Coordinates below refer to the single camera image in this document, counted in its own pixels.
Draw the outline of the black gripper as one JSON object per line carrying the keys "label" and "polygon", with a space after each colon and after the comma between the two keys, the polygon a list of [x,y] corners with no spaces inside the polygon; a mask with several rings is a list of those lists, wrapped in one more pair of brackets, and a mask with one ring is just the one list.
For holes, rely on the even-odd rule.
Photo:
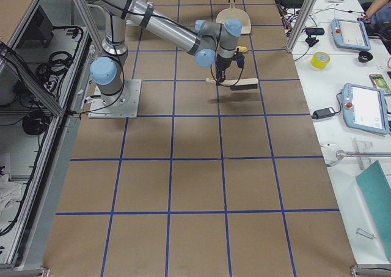
{"label": "black gripper", "polygon": [[216,57],[215,62],[215,80],[216,81],[225,81],[226,74],[225,71],[231,66],[234,57],[225,58],[222,56]]}

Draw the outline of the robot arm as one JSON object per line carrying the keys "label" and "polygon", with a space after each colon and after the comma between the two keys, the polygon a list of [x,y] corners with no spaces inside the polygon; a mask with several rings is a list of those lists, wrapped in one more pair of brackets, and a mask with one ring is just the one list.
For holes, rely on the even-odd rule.
{"label": "robot arm", "polygon": [[198,66],[215,66],[216,85],[228,86],[225,71],[238,55],[236,47],[242,29],[239,19],[228,18],[223,23],[198,20],[190,30],[142,0],[100,1],[105,9],[106,31],[102,47],[106,55],[127,57],[125,27],[126,21],[130,20],[194,56]]}

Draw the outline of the person forearm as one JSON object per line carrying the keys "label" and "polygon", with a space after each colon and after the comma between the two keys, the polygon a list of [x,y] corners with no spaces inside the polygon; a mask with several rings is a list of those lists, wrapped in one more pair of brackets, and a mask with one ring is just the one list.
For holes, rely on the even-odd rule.
{"label": "person forearm", "polygon": [[365,11],[365,15],[368,18],[372,17],[376,12],[380,11],[383,7],[385,7],[389,2],[390,0],[373,1],[369,8]]}

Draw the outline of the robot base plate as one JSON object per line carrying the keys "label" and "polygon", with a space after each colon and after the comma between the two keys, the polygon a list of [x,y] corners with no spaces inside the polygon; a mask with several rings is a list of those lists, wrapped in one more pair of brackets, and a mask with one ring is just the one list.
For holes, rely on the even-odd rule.
{"label": "robot base plate", "polygon": [[141,94],[141,79],[126,79],[125,88],[117,95],[102,95],[95,86],[94,98],[90,104],[88,117],[91,119],[121,119],[136,118]]}

